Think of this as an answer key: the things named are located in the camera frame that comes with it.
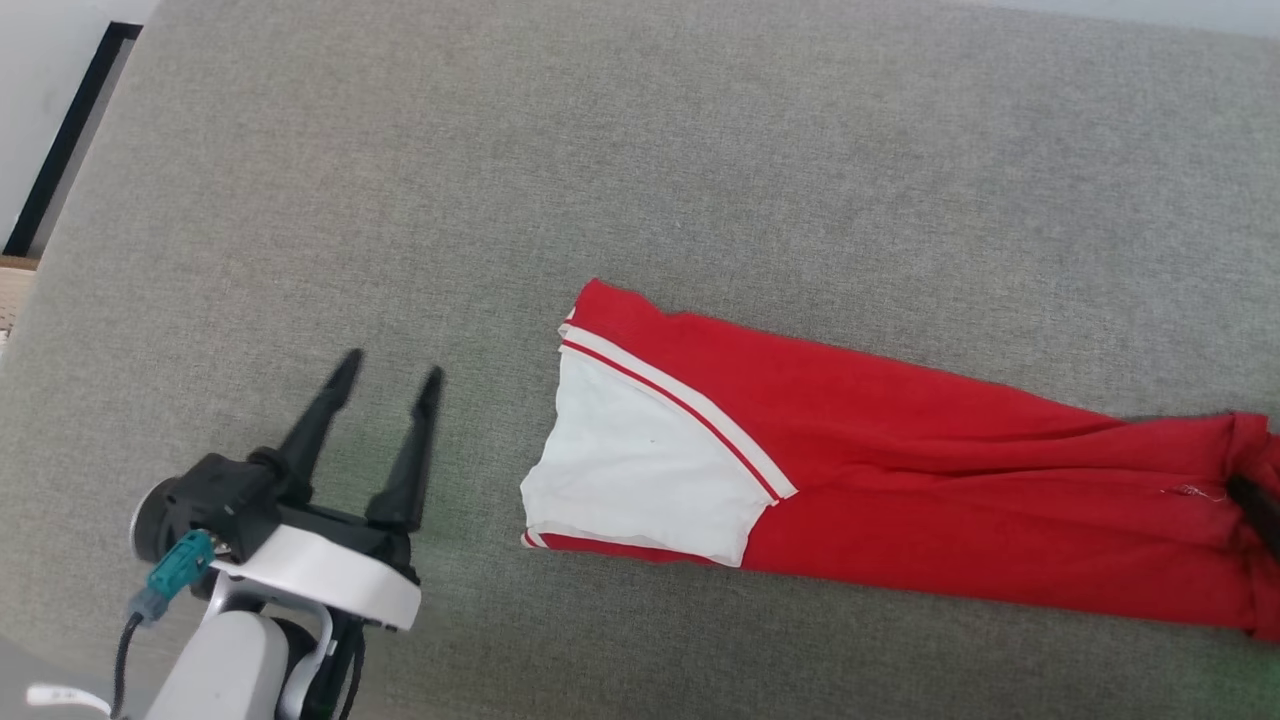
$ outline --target red garment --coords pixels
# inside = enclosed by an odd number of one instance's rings
[[[1240,473],[1280,495],[1280,438],[1261,415],[1128,423],[886,357],[667,315],[599,281],[582,290],[567,325],[562,351],[573,363],[700,420],[707,438],[760,483],[767,495],[749,524],[742,568],[1234,626],[1280,641],[1280,564],[1225,491]],[[562,391],[564,382],[562,374]],[[558,405],[570,400],[562,393]],[[749,438],[721,432],[719,413]],[[682,425],[681,437],[695,427]],[[541,474],[535,468],[526,479],[526,509],[554,488],[571,495],[557,484],[576,482],[568,475],[607,493],[600,483],[636,465],[625,451],[617,462],[593,456],[579,473],[572,459],[548,460],[556,437]],[[762,469],[769,462],[781,479]],[[660,468],[652,473],[662,479]],[[591,500],[580,516],[608,514],[608,505],[607,495]],[[635,503],[618,503],[623,525],[625,505]],[[643,518],[640,530],[614,534],[548,530],[556,512],[526,544],[712,557],[672,550],[682,541],[644,530]],[[570,515],[564,525],[577,527]],[[732,552],[714,557],[739,562]]]

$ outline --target black strip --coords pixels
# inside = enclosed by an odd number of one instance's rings
[[[106,77],[111,72],[111,65],[115,64],[115,58],[120,54],[120,47],[125,40],[137,40],[141,32],[142,26],[136,24],[111,23],[106,26],[102,41],[97,44],[97,53],[93,54],[84,79],[81,81],[81,86],[76,91],[72,106],[67,109],[63,126],[58,128],[58,136],[49,149],[49,156],[45,158],[45,164],[40,168],[35,184],[31,186],[27,204],[22,206],[18,222],[13,225],[9,242],[4,247],[5,255],[27,256],[31,242],[36,238],[36,231],[40,229],[40,222],[49,211],[49,204],[54,199],[58,183],[63,179],[63,173],[67,172],[67,164],[70,163],[76,142],[79,141],[84,123],[88,122],[90,113],[93,110],[93,102],[97,101],[102,85],[106,83]]]

